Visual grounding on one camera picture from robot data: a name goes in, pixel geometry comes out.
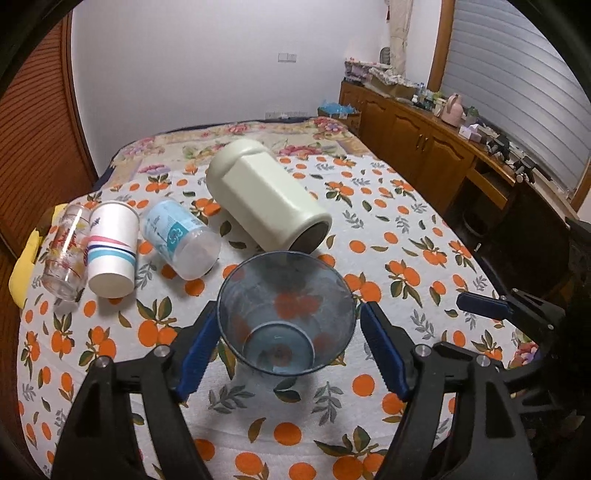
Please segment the blue translucent plastic cup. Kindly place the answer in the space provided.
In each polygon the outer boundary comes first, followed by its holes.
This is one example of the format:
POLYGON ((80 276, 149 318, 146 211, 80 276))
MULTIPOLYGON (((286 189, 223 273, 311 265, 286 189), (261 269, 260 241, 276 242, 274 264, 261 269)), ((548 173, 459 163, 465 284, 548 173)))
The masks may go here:
POLYGON ((344 353, 356 329, 356 302, 330 265, 276 251, 231 271, 218 292, 216 317, 236 359, 263 374, 297 377, 344 353))

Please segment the white striped paper cup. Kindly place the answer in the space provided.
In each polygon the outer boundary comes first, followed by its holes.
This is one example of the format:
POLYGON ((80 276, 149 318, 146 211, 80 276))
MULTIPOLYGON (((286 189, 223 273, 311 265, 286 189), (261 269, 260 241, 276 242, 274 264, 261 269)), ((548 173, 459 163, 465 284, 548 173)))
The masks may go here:
POLYGON ((91 213, 87 245, 87 285, 101 298, 121 298, 135 288, 139 217, 118 201, 101 203, 91 213))

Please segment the clear cup with blue label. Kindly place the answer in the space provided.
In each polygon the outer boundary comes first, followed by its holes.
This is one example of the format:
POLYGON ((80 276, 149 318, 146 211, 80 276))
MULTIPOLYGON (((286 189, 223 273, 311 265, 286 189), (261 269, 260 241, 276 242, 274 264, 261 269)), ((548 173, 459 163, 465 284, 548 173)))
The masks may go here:
POLYGON ((179 202, 163 199, 140 216, 143 238, 183 280, 195 280, 214 266, 221 236, 179 202))

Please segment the wooden sideboard cabinet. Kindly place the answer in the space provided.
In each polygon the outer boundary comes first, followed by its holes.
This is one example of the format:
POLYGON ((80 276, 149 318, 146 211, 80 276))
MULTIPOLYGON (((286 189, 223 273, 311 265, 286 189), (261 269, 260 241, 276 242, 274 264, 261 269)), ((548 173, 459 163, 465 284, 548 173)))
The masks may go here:
POLYGON ((528 178, 431 113, 348 81, 342 81, 339 103, 360 110, 356 136, 445 219, 475 207, 491 223, 518 195, 536 191, 528 178))

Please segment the orange fruit print tablecloth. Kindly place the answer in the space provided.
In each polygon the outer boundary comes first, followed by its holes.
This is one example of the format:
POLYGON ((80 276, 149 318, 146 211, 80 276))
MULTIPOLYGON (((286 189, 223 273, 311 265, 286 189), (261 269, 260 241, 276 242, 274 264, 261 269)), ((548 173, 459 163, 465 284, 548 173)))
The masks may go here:
MULTIPOLYGON (((315 252, 344 277, 356 306, 376 301, 415 342, 447 341, 508 366, 531 361, 536 345, 510 323, 458 310, 463 291, 495 288, 469 250, 393 169, 368 157, 283 158, 283 168, 332 215, 315 252)), ((191 325, 221 285, 250 292, 230 311, 228 334, 253 338, 270 320, 301 327, 315 353, 335 347, 346 314, 321 324, 324 281, 298 286, 294 268, 254 279, 242 262, 256 241, 211 197, 204 167, 153 165, 132 180, 82 196, 86 208, 118 201, 138 214, 170 199, 221 239, 211 271, 186 281, 152 245, 137 247, 135 287, 123 298, 84 291, 73 304, 29 287, 20 326, 18 408, 27 447, 49 475, 70 407, 93 360, 141 357, 191 325), (270 293, 257 296, 256 287, 270 293)), ((266 376, 219 343, 198 391, 183 405, 191 437, 218 479, 371 479, 402 419, 404 403, 385 386, 362 333, 335 362, 300 378, 266 376)))

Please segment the clear glass with red print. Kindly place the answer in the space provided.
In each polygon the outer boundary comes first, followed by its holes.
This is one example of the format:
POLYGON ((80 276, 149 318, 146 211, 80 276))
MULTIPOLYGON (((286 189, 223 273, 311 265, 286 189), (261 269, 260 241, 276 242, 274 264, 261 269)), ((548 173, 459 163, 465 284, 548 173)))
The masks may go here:
POLYGON ((41 283, 55 297, 74 302, 86 282, 90 210, 67 206, 45 259, 41 283))

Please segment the pink kettle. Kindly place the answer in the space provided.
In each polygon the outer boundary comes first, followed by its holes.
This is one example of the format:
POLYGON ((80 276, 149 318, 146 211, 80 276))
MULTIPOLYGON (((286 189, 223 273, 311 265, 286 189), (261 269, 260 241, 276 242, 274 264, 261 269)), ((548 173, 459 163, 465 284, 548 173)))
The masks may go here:
POLYGON ((441 114, 441 120, 448 125, 458 128, 462 123, 463 115, 462 96, 454 93, 447 99, 441 114))

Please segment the grey window blind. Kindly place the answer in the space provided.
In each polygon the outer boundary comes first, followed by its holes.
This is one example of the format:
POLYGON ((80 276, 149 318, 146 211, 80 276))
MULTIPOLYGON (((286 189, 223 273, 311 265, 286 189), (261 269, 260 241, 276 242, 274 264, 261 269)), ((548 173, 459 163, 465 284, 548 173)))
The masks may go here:
POLYGON ((503 130, 568 190, 590 157, 590 101, 546 37, 508 1, 458 1, 442 90, 503 130))

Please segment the blue plastic bag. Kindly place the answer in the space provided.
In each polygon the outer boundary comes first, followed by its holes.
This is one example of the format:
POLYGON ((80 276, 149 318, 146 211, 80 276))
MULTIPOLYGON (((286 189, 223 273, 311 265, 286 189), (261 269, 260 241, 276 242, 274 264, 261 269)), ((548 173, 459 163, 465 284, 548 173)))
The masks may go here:
POLYGON ((318 116, 345 119, 358 115, 359 111, 352 105, 342 105, 337 102, 324 102, 318 107, 318 116))

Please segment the cream ceramic mug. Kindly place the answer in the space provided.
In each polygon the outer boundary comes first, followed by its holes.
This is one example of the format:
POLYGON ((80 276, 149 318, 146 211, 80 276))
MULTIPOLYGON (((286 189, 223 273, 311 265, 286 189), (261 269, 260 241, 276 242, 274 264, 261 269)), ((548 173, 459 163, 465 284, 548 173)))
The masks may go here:
POLYGON ((217 151, 206 171, 206 186, 266 252, 310 254, 332 227, 329 212, 256 140, 235 140, 217 151))

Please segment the brown louvered wardrobe door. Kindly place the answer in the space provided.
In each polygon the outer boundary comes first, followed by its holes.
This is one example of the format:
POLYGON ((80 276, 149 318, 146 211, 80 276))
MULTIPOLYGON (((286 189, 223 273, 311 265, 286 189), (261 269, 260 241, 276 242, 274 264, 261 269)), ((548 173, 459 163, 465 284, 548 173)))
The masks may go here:
POLYGON ((72 20, 47 32, 1 97, 1 243, 14 257, 48 208, 98 179, 75 98, 72 20))

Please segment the cream curtain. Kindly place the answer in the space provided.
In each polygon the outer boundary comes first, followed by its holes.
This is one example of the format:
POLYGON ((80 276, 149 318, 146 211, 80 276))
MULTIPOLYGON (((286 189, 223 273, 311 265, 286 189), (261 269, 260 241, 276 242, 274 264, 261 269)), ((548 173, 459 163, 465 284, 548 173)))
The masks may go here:
POLYGON ((413 0, 388 0, 390 29, 390 62, 394 72, 406 75, 407 45, 413 11, 413 0))

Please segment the white wall switch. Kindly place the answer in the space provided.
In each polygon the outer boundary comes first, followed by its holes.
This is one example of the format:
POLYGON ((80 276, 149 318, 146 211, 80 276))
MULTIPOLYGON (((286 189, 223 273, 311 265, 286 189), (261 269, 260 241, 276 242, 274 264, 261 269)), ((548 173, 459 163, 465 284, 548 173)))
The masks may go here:
POLYGON ((297 54, 294 53, 279 53, 277 54, 278 63, 296 63, 297 54))

